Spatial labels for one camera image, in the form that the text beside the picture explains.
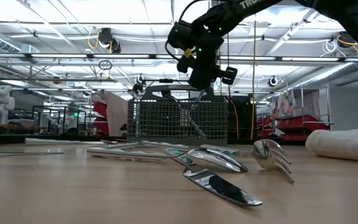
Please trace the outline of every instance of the wooden table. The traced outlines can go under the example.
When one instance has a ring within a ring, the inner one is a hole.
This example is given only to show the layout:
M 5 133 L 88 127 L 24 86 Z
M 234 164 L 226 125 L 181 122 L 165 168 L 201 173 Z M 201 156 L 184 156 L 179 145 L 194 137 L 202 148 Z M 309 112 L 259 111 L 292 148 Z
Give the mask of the wooden table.
M 183 166 L 174 161 L 90 157 L 86 147 L 0 146 L 1 151 L 66 153 L 0 157 L 0 223 L 358 223 L 358 162 L 285 147 L 293 185 L 252 159 L 243 160 L 249 168 L 245 174 L 215 167 L 264 203 L 242 208 L 184 178 Z

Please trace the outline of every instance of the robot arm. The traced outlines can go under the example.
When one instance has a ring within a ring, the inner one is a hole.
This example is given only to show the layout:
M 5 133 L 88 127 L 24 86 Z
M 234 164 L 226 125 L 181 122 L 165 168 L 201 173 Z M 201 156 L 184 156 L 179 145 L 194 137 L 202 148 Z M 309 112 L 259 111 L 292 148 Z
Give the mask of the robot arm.
M 233 30 L 246 17 L 282 0 L 225 1 L 209 9 L 191 24 L 180 18 L 168 36 L 168 44 L 185 51 L 185 55 L 178 59 L 178 71 L 186 73 L 188 67 L 191 67 L 193 72 L 189 84 L 198 89 L 207 88 L 218 77 L 222 78 L 225 84 L 233 84 L 237 70 L 228 67 L 226 71 L 222 71 L 216 65 L 216 52 L 224 42 L 222 36 Z M 295 1 L 337 20 L 358 42 L 358 0 Z

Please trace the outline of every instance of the knife handle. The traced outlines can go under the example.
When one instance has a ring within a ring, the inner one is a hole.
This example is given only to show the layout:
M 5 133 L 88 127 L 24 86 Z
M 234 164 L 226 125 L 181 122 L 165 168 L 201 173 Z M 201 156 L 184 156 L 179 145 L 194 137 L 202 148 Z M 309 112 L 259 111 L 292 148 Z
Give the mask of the knife handle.
M 178 149 L 174 149 L 174 148 L 168 148 L 168 149 L 164 149 L 165 153 L 167 153 L 168 155 L 170 156 L 177 156 L 179 154 L 182 154 L 183 152 L 179 151 Z M 185 156 L 185 155 L 182 155 L 182 156 L 178 156 L 176 158 L 173 158 L 174 160 L 184 164 L 184 165 L 189 165 L 189 164 L 192 164 L 193 161 Z

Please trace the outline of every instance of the wall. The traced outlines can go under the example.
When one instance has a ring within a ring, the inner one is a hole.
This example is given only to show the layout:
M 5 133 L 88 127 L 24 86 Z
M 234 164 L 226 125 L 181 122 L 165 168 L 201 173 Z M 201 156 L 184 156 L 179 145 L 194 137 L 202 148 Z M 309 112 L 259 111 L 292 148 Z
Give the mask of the wall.
M 11 96 L 15 98 L 15 108 L 31 110 L 34 105 L 44 104 L 43 98 L 33 94 L 23 94 L 22 91 L 12 91 Z
M 333 131 L 358 129 L 358 89 L 331 87 L 330 109 Z

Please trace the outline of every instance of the white cloth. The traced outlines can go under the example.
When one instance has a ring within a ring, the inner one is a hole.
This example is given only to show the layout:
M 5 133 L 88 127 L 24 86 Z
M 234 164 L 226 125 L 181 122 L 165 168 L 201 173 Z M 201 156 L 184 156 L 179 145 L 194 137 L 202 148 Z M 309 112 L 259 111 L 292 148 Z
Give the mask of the white cloth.
M 313 131 L 306 141 L 306 148 L 318 156 L 358 161 L 358 129 Z

